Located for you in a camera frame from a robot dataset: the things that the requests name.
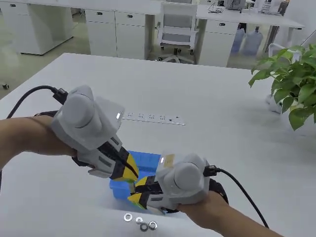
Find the power strip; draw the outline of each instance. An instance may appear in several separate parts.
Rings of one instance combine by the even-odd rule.
[[[124,120],[141,121],[141,122],[158,122],[176,125],[186,125],[179,116],[148,114],[143,112],[125,112]]]

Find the potted plant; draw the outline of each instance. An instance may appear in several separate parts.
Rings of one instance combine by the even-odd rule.
[[[301,57],[292,62],[293,52],[300,52]],[[281,103],[282,114],[288,114],[293,130],[302,127],[309,118],[316,123],[316,44],[309,49],[294,46],[282,49],[277,55],[264,58],[258,66],[270,63],[266,69],[259,70],[249,81],[250,87],[257,80],[273,77],[271,95],[277,104]]]

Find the desk leg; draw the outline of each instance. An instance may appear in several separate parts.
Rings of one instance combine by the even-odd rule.
[[[194,52],[196,64],[199,63],[199,58],[201,56],[201,50],[202,50],[202,45],[203,45],[203,40],[204,40],[204,35],[205,35],[206,23],[207,23],[207,20],[203,20],[203,19],[198,20],[197,44],[196,44],[196,48],[195,48],[195,52]]]
[[[292,28],[292,27],[288,28],[287,40],[286,40],[285,47],[292,46],[293,31],[294,31],[294,28]]]
[[[146,15],[145,17],[145,55],[144,59],[147,60],[154,45],[155,35],[155,16]]]
[[[270,39],[270,36],[271,36],[272,27],[273,26],[270,26],[270,28],[269,28],[267,39],[266,39],[265,45],[264,45],[264,47],[262,49],[262,54],[264,54],[264,53],[266,53],[268,51],[268,43],[269,43],[269,39]]]

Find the black cable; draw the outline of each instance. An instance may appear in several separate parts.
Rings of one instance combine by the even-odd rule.
[[[215,10],[214,10],[214,7],[215,7],[215,3],[213,3],[209,8],[208,8],[208,13],[222,13],[224,11],[223,8],[220,8],[220,7],[217,7]]]
[[[227,172],[224,169],[220,169],[220,168],[216,168],[215,169],[217,173],[222,172],[224,174],[226,174],[228,177],[230,177],[237,185],[238,187],[241,189],[241,191],[243,192],[243,194],[246,196],[246,198],[249,200],[249,202],[251,203],[251,205],[253,206],[253,208],[256,210],[256,212],[258,213],[261,221],[263,222],[264,226],[267,227],[269,229],[269,226],[265,220],[265,218],[263,217],[263,215],[261,214],[259,208],[257,207],[257,205],[254,203],[254,201],[251,199],[251,197],[249,196],[249,194],[247,193],[247,191],[245,190],[245,188],[241,185],[241,183],[229,172]]]
[[[22,104],[22,102],[26,99],[26,97],[28,97],[30,94],[32,94],[35,91],[38,90],[42,90],[42,89],[48,89],[51,90],[53,93],[57,93],[58,89],[49,85],[40,85],[37,87],[34,87],[33,89],[30,89],[28,92],[26,92],[20,99],[19,101],[15,104],[15,106],[13,107],[13,109],[11,110],[11,112],[9,113],[8,117],[6,117],[7,119],[12,118],[12,116],[14,115],[14,113],[16,112],[16,110],[20,107],[20,105]],[[0,170],[0,191],[1,191],[1,183],[2,183],[2,170]]]

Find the white chair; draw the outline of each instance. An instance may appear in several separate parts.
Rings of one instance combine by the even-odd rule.
[[[180,60],[194,63],[193,60],[178,55],[178,48],[187,48],[194,54],[196,44],[196,15],[198,5],[174,2],[161,3],[160,27],[158,42],[161,47],[175,46],[173,54],[161,55],[160,61]]]
[[[316,43],[316,30],[310,35],[307,37],[306,40],[304,40],[302,43],[301,43],[301,46],[305,47],[305,48],[308,48],[308,46],[310,44],[313,44],[313,43]],[[277,43],[271,43],[269,45],[269,57],[272,57],[274,55],[274,51],[279,51],[281,49],[284,49],[285,47],[277,44]],[[293,53],[293,58],[292,58],[292,63],[296,62],[296,61],[299,61],[302,54],[300,51],[293,51],[293,50],[289,50],[289,52]]]

